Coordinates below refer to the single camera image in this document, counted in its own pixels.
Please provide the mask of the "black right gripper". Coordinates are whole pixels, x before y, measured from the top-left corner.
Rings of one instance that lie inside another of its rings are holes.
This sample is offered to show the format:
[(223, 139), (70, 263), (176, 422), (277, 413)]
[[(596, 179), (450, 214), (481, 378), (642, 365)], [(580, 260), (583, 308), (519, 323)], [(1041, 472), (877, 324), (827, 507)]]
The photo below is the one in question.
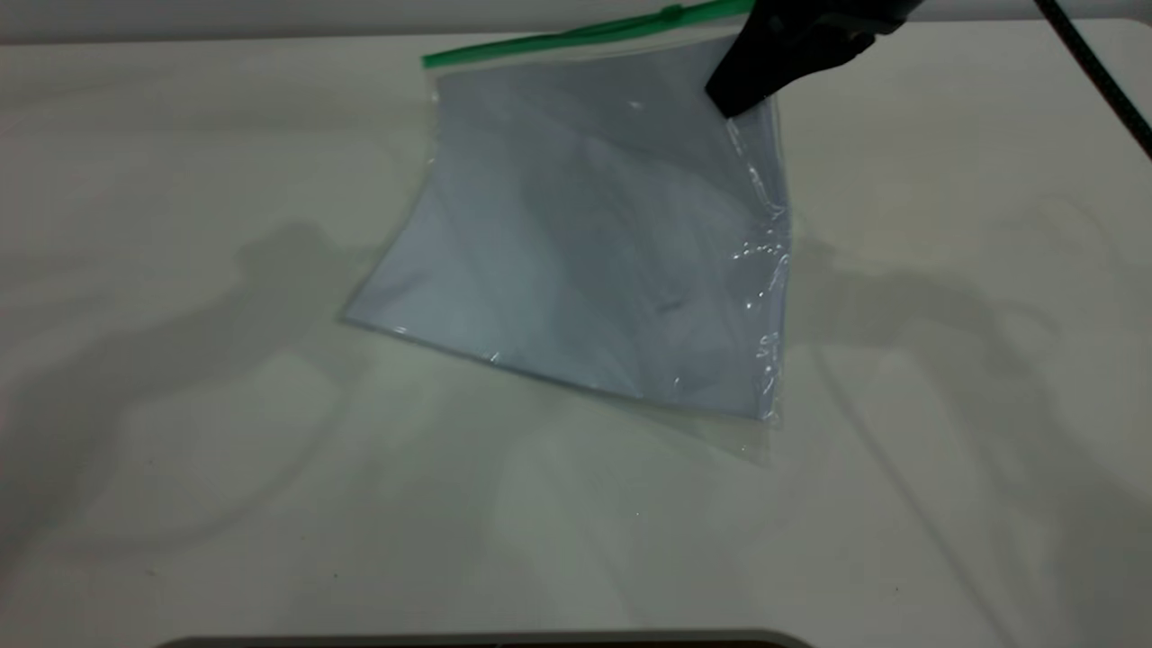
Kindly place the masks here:
[(893, 33), (922, 1), (756, 1), (732, 48), (705, 83), (726, 119), (744, 115), (783, 86), (844, 66)]

